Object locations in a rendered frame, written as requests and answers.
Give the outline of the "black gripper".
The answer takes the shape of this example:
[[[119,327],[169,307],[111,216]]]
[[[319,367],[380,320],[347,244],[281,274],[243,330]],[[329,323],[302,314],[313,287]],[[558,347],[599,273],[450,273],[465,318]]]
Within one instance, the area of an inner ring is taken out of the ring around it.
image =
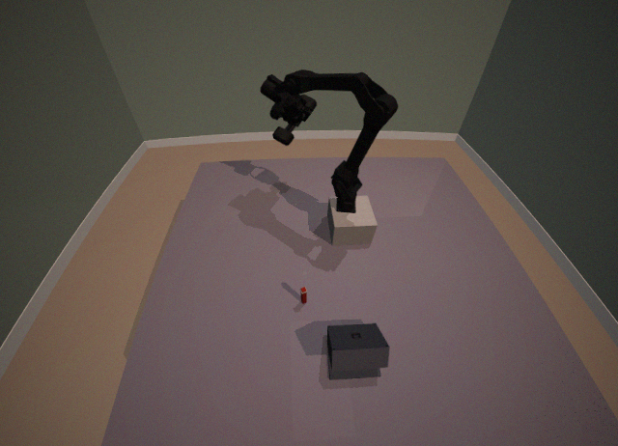
[[[282,144],[285,144],[286,146],[289,145],[294,139],[294,136],[291,134],[294,127],[298,127],[302,121],[305,122],[307,118],[310,117],[314,109],[317,107],[317,102],[313,98],[310,98],[306,95],[300,95],[300,97],[306,100],[307,103],[301,108],[300,112],[296,114],[295,116],[288,115],[284,111],[284,109],[281,110],[281,112],[285,114],[287,122],[289,124],[286,127],[286,129],[279,126],[272,133],[273,138],[276,141]]]

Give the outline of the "grey sloped panel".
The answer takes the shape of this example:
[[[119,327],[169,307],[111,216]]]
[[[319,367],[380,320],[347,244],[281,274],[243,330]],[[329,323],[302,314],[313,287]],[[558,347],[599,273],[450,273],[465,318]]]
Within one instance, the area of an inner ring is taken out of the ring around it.
[[[390,346],[376,323],[327,327],[329,379],[381,376]]]

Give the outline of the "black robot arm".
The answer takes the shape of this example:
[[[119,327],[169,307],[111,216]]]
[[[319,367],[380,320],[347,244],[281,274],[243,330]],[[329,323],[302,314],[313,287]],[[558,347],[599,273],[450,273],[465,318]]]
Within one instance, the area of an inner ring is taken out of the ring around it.
[[[335,168],[332,178],[337,198],[337,211],[356,213],[357,190],[362,183],[357,177],[359,166],[370,149],[381,128],[398,109],[396,99],[374,82],[366,73],[314,73],[298,70],[287,74],[284,81],[269,75],[261,86],[261,94],[275,102],[270,110],[274,120],[283,118],[284,111],[295,116],[307,103],[300,94],[313,90],[335,90],[352,92],[359,106],[365,111],[364,127],[351,150],[347,161]]]

